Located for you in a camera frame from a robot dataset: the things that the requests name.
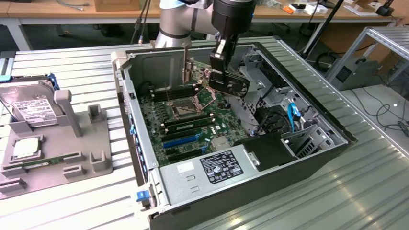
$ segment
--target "hard drive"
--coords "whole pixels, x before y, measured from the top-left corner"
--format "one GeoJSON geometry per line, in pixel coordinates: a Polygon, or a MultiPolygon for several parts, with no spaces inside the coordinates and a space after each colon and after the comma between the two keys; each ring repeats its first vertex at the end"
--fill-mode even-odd
{"type": "Polygon", "coordinates": [[[64,115],[53,93],[55,86],[47,76],[0,84],[0,100],[15,121],[27,121],[32,127],[53,125],[56,116],[64,115]]]}

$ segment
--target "hard drive label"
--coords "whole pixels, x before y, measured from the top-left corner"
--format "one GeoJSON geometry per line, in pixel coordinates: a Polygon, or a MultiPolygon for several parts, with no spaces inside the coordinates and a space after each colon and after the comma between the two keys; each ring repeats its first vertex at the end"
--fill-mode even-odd
{"type": "Polygon", "coordinates": [[[56,120],[48,99],[13,102],[13,105],[29,124],[56,120]]]}
{"type": "Polygon", "coordinates": [[[230,150],[201,158],[200,162],[212,184],[217,184],[244,173],[230,150]]]}

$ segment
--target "motherboard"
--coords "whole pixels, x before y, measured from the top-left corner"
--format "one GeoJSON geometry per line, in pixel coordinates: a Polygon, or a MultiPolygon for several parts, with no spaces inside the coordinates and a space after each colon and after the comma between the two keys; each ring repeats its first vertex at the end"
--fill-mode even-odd
{"type": "Polygon", "coordinates": [[[151,91],[141,113],[160,166],[224,150],[249,136],[229,97],[206,87],[208,65],[194,62],[190,79],[177,90],[151,91]]]}

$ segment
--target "warning label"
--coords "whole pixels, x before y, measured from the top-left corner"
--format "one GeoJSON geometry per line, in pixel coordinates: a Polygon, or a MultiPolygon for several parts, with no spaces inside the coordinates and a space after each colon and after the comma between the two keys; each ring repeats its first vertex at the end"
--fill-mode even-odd
{"type": "Polygon", "coordinates": [[[209,182],[217,184],[244,173],[232,151],[200,159],[209,182]]]}
{"type": "Polygon", "coordinates": [[[13,105],[29,124],[57,119],[48,99],[13,102],[13,105]]]}

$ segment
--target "wooden desk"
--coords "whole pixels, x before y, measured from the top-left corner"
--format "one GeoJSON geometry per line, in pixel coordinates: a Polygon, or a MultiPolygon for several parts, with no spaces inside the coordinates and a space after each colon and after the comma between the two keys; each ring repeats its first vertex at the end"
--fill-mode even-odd
{"type": "Polygon", "coordinates": [[[7,11],[8,11],[8,7],[11,6],[11,1],[8,0],[0,0],[0,18],[7,18],[8,17],[8,14],[7,14],[7,11]]]}
{"type": "MultiPolygon", "coordinates": [[[[158,1],[152,0],[148,23],[158,23],[160,8],[158,1]]],[[[32,3],[12,2],[7,11],[9,19],[7,26],[16,34],[13,35],[16,44],[20,50],[31,50],[29,42],[24,36],[24,31],[20,27],[23,24],[104,24],[104,23],[135,23],[136,17],[141,11],[119,11],[119,12],[96,12],[93,0],[69,0],[72,4],[89,3],[91,6],[84,6],[84,10],[79,11],[73,8],[60,5],[56,0],[35,0],[32,3]]],[[[321,23],[329,15],[317,14],[312,22],[321,23]]],[[[310,15],[301,13],[290,15],[280,8],[269,8],[257,6],[254,10],[254,23],[305,23],[310,19],[310,15]]],[[[332,23],[390,23],[392,17],[360,17],[344,7],[340,8],[332,23]]]]}

